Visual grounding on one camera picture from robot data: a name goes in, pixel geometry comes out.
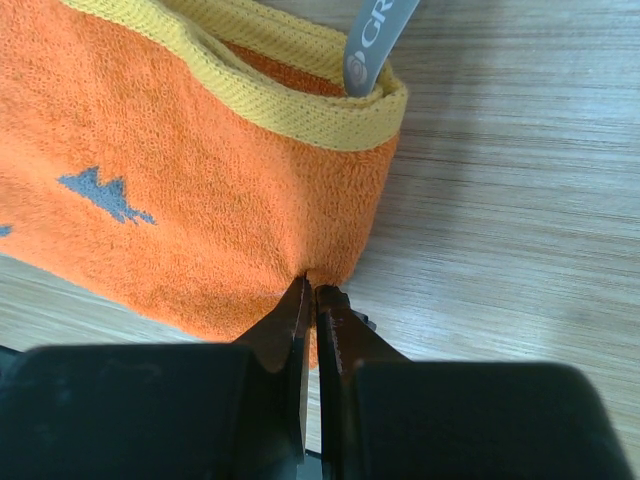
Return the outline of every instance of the orange towel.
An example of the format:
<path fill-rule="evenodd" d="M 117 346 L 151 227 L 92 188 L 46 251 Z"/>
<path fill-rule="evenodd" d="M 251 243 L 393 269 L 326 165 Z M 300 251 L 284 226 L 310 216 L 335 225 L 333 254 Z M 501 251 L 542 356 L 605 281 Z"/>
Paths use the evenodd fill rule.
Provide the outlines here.
<path fill-rule="evenodd" d="M 247 0 L 0 4 L 0 251 L 214 341 L 362 252 L 406 90 Z"/>

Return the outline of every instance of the gray tag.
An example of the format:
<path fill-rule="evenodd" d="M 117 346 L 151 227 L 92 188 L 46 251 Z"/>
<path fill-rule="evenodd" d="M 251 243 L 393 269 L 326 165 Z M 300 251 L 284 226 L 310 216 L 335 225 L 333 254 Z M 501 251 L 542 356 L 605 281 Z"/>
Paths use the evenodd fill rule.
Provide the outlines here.
<path fill-rule="evenodd" d="M 371 93 L 384 61 L 418 3 L 420 0 L 365 0 L 344 51 L 347 95 L 364 97 Z"/>

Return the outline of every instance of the towel fold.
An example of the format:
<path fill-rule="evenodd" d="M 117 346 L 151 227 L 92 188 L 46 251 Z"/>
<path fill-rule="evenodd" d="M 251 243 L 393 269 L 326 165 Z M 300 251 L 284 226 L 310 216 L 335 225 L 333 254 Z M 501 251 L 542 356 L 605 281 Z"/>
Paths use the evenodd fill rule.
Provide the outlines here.
<path fill-rule="evenodd" d="M 231 341 L 364 249 L 407 101 L 252 1 L 0 5 L 0 251 Z"/>

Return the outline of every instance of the wood grain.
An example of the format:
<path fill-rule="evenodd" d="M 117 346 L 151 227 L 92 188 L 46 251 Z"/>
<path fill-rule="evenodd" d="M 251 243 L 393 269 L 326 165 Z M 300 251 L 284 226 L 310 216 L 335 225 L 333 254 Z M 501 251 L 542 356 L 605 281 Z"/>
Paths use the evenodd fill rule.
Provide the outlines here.
<path fill-rule="evenodd" d="M 360 4 L 269 3 L 343 31 Z M 412 96 L 347 285 L 411 358 L 581 368 L 636 471 L 639 51 L 638 1 L 424 2 L 392 56 Z M 16 348 L 189 339 L 6 257 L 0 312 L 0 343 Z"/>

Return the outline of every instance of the yellow trim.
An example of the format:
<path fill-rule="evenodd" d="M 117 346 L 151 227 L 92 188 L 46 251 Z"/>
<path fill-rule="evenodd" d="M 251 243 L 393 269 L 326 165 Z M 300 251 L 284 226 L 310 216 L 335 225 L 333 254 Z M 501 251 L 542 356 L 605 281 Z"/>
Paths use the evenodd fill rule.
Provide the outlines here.
<path fill-rule="evenodd" d="M 277 83 L 222 43 L 343 86 L 346 36 L 330 28 L 253 0 L 62 1 L 163 45 L 221 102 L 267 130 L 318 147 L 358 151 L 383 144 L 400 129 L 408 93 L 388 64 L 367 97 L 323 97 Z"/>

